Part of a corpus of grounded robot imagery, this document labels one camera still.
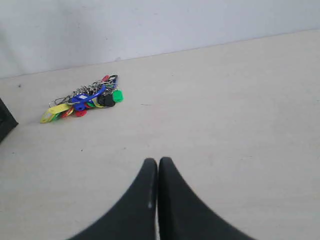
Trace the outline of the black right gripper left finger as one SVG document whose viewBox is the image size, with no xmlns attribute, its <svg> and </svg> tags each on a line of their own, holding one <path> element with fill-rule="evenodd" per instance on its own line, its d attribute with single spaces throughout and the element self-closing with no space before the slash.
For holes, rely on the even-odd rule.
<svg viewBox="0 0 320 240">
<path fill-rule="evenodd" d="M 158 166 L 147 158 L 115 205 L 72 240 L 155 240 Z"/>
</svg>

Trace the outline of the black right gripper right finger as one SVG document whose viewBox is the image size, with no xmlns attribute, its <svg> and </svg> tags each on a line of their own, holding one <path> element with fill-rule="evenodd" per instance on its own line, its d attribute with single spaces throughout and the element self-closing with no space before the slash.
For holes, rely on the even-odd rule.
<svg viewBox="0 0 320 240">
<path fill-rule="evenodd" d="M 162 240 L 251 240 L 213 212 L 189 187 L 170 157 L 158 169 L 158 225 Z"/>
</svg>

